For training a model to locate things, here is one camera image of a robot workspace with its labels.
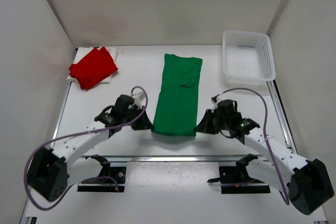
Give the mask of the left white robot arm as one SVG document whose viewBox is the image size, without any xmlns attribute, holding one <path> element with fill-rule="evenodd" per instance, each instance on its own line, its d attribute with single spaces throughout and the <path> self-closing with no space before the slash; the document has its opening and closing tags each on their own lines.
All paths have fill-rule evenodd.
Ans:
<svg viewBox="0 0 336 224">
<path fill-rule="evenodd" d="M 24 168 L 25 188 L 33 188 L 47 201 L 60 199 L 74 184 L 86 179 L 111 180 L 109 161 L 101 155 L 85 154 L 130 126 L 134 131 L 151 130 L 145 91 L 120 95 L 114 105 L 102 110 L 83 132 L 59 137 L 53 147 L 38 147 Z"/>
</svg>

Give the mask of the green t shirt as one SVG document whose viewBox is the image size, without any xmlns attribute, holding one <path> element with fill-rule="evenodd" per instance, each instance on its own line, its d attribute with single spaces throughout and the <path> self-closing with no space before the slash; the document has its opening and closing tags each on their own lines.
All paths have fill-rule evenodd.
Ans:
<svg viewBox="0 0 336 224">
<path fill-rule="evenodd" d="M 164 68 L 154 116 L 154 133 L 167 136 L 196 135 L 198 87 L 203 60 L 164 55 Z"/>
</svg>

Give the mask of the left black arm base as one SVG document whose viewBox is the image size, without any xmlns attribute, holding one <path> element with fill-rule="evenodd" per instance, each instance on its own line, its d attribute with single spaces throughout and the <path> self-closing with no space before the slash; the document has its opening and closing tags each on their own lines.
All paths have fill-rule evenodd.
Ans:
<svg viewBox="0 0 336 224">
<path fill-rule="evenodd" d="M 85 160 L 95 160 L 100 164 L 100 172 L 94 178 L 85 179 L 77 186 L 78 192 L 123 193 L 125 189 L 126 165 L 113 165 L 99 155 L 86 156 Z"/>
</svg>

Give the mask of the white t shirt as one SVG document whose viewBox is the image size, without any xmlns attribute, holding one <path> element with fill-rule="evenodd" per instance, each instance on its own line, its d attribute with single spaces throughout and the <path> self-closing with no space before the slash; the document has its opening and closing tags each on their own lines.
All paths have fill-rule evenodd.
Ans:
<svg viewBox="0 0 336 224">
<path fill-rule="evenodd" d="M 73 63 L 78 63 L 82 58 L 84 58 L 91 50 L 93 50 L 94 47 L 79 47 L 76 53 L 76 56 L 74 58 Z M 111 58 L 113 59 L 114 63 L 117 63 L 117 55 L 118 50 L 117 48 L 106 46 L 107 52 L 111 55 Z M 112 79 L 112 74 L 103 79 L 100 84 L 110 84 Z M 78 82 L 75 78 L 71 77 L 70 75 L 67 77 L 68 82 Z"/>
</svg>

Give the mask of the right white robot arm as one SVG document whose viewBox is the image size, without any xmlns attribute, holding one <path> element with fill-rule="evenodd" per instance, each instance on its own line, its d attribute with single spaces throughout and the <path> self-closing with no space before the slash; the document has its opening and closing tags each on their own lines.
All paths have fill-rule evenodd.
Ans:
<svg viewBox="0 0 336 224">
<path fill-rule="evenodd" d="M 228 131 L 230 138 L 257 152 L 237 161 L 243 179 L 257 179 L 287 194 L 292 205 L 310 215 L 334 196 L 325 164 L 302 157 L 271 138 L 265 138 L 260 125 L 243 118 L 237 102 L 212 98 L 214 107 L 207 109 L 195 132 L 218 134 Z"/>
</svg>

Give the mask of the red t shirt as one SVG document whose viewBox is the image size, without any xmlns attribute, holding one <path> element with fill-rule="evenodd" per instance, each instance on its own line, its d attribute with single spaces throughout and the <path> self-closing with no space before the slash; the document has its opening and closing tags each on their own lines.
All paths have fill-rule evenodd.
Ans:
<svg viewBox="0 0 336 224">
<path fill-rule="evenodd" d="M 106 47 L 93 48 L 69 67 L 69 76 L 77 80 L 82 90 L 88 91 L 118 71 L 113 55 Z"/>
</svg>

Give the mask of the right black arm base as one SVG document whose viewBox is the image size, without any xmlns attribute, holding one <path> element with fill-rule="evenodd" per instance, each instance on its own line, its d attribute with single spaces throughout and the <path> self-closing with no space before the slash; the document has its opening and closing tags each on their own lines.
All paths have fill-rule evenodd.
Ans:
<svg viewBox="0 0 336 224">
<path fill-rule="evenodd" d="M 247 154 L 235 165 L 222 165 L 219 177 L 211 178 L 207 183 L 219 183 L 221 194 L 269 194 L 270 187 L 266 183 L 251 178 L 247 173 L 247 165 L 255 159 L 258 159 L 256 155 Z"/>
</svg>

